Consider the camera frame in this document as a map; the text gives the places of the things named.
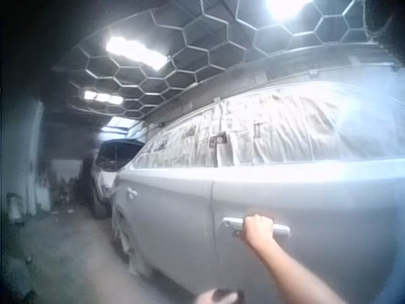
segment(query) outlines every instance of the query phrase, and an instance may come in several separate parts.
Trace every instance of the ceiling light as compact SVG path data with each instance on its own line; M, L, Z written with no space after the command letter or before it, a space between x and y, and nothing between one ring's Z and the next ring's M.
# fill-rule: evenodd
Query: ceiling light
M103 128L101 128L101 130L103 132L114 132L114 133L119 133L119 134L126 134L127 133L127 131L123 131L123 130L116 129L116 128L111 128L111 127L103 127Z
M120 104L122 104L123 100L124 99L121 96L112 96L112 97L110 97L108 102L112 103L113 105L120 105Z
M113 105L120 105L123 102L123 98L117 95L109 95L104 93L96 93L92 91L85 91L84 92L84 99L88 100L97 100L101 101L102 103L112 103Z
M102 103L105 103L105 102L109 101L110 97L111 97L111 95L99 93L96 96L96 100L101 101Z
M113 117L107 127L121 127L121 128L130 128L135 123L135 120L122 117Z
M271 14L279 21L290 19L298 14L305 4L312 0L268 0Z
M84 99L94 100L96 98L97 93L92 91L85 91L84 92Z
M152 51L137 41L126 41L122 37L113 37L107 43L107 51L128 59L143 62L159 70L167 62L167 57L159 52Z

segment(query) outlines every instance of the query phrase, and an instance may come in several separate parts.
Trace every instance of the hexagonal led ceiling light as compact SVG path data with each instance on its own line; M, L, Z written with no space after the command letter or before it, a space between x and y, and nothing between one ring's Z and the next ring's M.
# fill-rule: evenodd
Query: hexagonal led ceiling light
M112 37L107 43L107 51L128 59L145 63L159 70L167 62L167 57L146 48L137 41L126 41L122 37Z
M120 105L124 100L121 96L109 95L105 93L96 93L92 91L85 91L84 99L100 101L102 103L112 103L113 105Z
M143 119L240 63L296 49L367 42L363 6L362 0L169 0L94 32L55 70L69 73L69 107ZM122 49L120 55L107 51L112 37L158 51L167 56L165 64L155 70L133 60L138 58L128 59ZM123 101L89 102L86 91Z

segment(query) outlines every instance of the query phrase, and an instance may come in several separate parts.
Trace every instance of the primer-coated car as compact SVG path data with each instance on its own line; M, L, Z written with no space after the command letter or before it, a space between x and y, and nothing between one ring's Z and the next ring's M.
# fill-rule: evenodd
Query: primer-coated car
M349 303L405 290L405 107L325 82L250 92L160 131L113 186L132 269L193 293L237 288L280 303L233 231L259 213L292 257Z

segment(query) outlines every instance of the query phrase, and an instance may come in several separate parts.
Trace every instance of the concrete floor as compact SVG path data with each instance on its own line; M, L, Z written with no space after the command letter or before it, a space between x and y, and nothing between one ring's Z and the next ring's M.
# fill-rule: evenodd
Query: concrete floor
M111 219L94 220L83 206L2 232L2 253L33 256L28 267L38 303L192 303L188 292L159 273L148 281L130 275L114 245Z

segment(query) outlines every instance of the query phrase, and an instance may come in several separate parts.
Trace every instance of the hand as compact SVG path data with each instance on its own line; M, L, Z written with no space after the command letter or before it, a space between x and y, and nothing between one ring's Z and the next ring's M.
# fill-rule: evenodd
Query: hand
M273 239L273 220L255 215L246 217L241 238L255 251L271 245Z

